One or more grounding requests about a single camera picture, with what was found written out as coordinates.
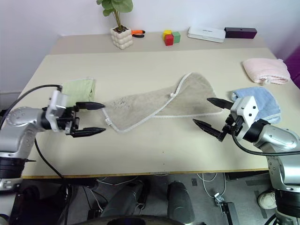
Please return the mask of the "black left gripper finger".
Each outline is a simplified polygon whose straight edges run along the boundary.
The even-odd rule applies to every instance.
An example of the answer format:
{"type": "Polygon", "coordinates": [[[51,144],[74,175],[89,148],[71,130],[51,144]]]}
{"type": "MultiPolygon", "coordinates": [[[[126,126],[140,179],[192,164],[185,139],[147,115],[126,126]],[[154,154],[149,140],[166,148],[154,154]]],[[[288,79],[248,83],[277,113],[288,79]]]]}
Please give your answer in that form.
{"type": "Polygon", "coordinates": [[[104,104],[97,103],[97,102],[76,102],[75,104],[75,109],[77,111],[81,109],[86,109],[86,110],[99,110],[105,108],[104,104]]]}
{"type": "Polygon", "coordinates": [[[73,138],[78,138],[78,137],[87,137],[87,136],[92,136],[96,134],[100,134],[102,132],[106,131],[105,128],[100,128],[100,127],[87,127],[83,128],[81,130],[72,130],[70,132],[70,135],[73,138]]]}

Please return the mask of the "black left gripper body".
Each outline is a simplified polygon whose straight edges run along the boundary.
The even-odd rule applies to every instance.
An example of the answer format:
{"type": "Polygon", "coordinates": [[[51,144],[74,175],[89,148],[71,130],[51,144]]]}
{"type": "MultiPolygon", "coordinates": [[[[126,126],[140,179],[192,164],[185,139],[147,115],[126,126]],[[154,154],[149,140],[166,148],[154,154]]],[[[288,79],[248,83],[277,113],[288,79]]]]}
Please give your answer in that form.
{"type": "Polygon", "coordinates": [[[76,116],[77,112],[79,112],[79,107],[76,105],[65,109],[64,113],[56,119],[59,131],[64,131],[66,135],[78,136],[79,117],[76,116]]]}

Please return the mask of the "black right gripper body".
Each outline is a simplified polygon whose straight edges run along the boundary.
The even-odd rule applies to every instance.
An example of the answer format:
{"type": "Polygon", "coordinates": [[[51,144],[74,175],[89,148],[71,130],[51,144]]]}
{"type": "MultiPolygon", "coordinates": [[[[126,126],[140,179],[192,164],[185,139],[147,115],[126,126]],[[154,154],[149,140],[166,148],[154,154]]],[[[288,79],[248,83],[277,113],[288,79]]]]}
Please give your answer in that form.
{"type": "Polygon", "coordinates": [[[237,116],[236,119],[233,118],[232,114],[229,114],[225,120],[225,125],[222,128],[221,133],[218,135],[217,139],[222,142],[227,134],[237,137],[239,132],[243,127],[244,119],[242,116],[237,116]]]}

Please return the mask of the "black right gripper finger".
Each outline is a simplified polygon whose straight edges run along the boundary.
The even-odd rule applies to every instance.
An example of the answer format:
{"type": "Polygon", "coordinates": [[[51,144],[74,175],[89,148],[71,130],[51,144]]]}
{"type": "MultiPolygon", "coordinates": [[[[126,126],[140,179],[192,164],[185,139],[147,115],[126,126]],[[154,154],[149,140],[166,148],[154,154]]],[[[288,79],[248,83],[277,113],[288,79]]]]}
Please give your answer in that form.
{"type": "Polygon", "coordinates": [[[216,97],[209,97],[207,98],[207,101],[222,109],[231,109],[233,106],[233,102],[216,97]]]}
{"type": "Polygon", "coordinates": [[[221,132],[214,129],[211,124],[208,124],[202,120],[197,120],[197,119],[193,119],[193,122],[204,132],[214,136],[215,138],[219,138],[219,136],[221,135],[221,132]]]}

